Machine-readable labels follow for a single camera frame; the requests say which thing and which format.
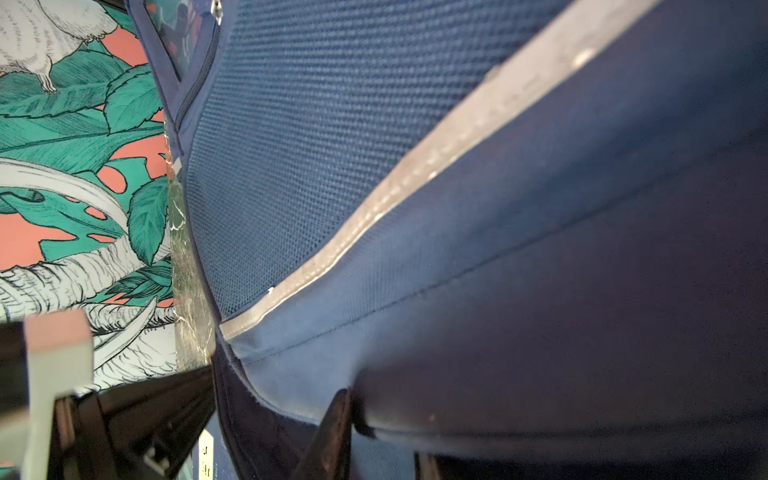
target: black zipper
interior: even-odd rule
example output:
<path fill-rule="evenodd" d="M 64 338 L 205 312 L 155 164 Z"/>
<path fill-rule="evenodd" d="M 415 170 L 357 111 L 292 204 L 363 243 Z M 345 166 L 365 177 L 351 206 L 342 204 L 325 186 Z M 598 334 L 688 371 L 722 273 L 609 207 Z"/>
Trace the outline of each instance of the black zipper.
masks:
<path fill-rule="evenodd" d="M 197 79 L 192 85 L 192 88 L 189 90 L 189 93 L 187 93 L 187 96 L 184 97 L 184 101 L 181 103 L 181 107 L 179 108 L 179 111 L 176 114 L 176 119 L 174 120 L 174 127 L 176 128 L 176 132 L 178 132 L 179 129 L 181 128 L 181 121 L 184 119 L 184 115 L 187 114 L 187 110 L 190 109 L 192 102 L 194 101 L 197 94 L 200 93 L 200 89 L 203 88 L 203 84 L 205 83 L 206 78 L 208 78 L 208 73 L 210 72 L 210 68 L 214 64 L 214 57 L 216 56 L 216 48 L 219 45 L 220 32 L 221 32 L 221 26 L 218 25 L 218 23 L 216 23 L 214 19 L 214 34 L 210 39 L 210 44 L 208 45 L 208 51 L 205 53 L 205 61 L 203 62 L 203 68 L 200 70 L 200 74 L 197 76 Z"/>

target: illustrated wallpaper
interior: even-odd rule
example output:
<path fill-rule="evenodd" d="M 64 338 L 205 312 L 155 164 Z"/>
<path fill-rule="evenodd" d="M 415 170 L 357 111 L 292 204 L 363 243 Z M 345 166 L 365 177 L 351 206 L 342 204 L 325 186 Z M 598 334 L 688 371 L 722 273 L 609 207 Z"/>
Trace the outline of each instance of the illustrated wallpaper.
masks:
<path fill-rule="evenodd" d="M 163 133 L 127 15 L 0 2 L 0 322 L 82 308 L 91 389 L 176 369 Z"/>

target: white bird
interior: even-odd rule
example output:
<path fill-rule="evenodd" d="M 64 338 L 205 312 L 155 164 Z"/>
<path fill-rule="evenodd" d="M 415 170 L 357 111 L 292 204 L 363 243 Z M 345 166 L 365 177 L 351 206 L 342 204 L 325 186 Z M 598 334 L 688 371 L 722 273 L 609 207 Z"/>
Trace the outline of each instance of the white bird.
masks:
<path fill-rule="evenodd" d="M 0 72 L 34 74 L 55 93 L 53 64 L 117 27 L 93 0 L 1 0 Z"/>

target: yellow label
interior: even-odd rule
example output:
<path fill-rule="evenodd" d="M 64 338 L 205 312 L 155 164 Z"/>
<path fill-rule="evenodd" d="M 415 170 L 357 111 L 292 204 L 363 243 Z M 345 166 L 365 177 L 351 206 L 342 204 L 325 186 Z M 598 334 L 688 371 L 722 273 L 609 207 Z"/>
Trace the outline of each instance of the yellow label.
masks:
<path fill-rule="evenodd" d="M 200 439 L 197 441 L 198 462 L 197 477 L 200 480 L 214 478 L 214 437 L 206 429 L 200 433 Z"/>

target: zipper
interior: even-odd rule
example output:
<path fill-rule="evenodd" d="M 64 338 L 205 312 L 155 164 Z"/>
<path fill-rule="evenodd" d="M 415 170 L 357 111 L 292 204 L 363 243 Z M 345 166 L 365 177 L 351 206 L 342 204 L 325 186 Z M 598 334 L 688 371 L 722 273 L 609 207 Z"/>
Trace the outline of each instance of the zipper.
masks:
<path fill-rule="evenodd" d="M 219 45 L 219 35 L 221 33 L 221 19 L 223 17 L 221 0 L 213 0 L 210 3 L 210 14 L 216 19 L 216 24 L 214 25 L 214 33 L 210 39 L 210 44 L 208 44 L 208 51 L 205 53 L 203 68 L 200 70 L 200 73 L 197 76 L 197 79 L 195 79 L 195 82 L 192 85 L 192 88 L 189 90 L 189 93 L 187 93 L 187 96 L 184 97 L 184 101 L 181 103 L 181 107 L 176 114 L 176 119 L 174 120 L 174 127 L 176 128 L 176 132 L 178 132 L 181 128 L 181 121 L 184 119 L 184 115 L 187 114 L 187 111 L 190 109 L 190 106 L 192 105 L 195 97 L 200 93 L 200 89 L 203 88 L 205 79 L 208 78 L 210 68 L 214 64 L 216 48 Z"/>

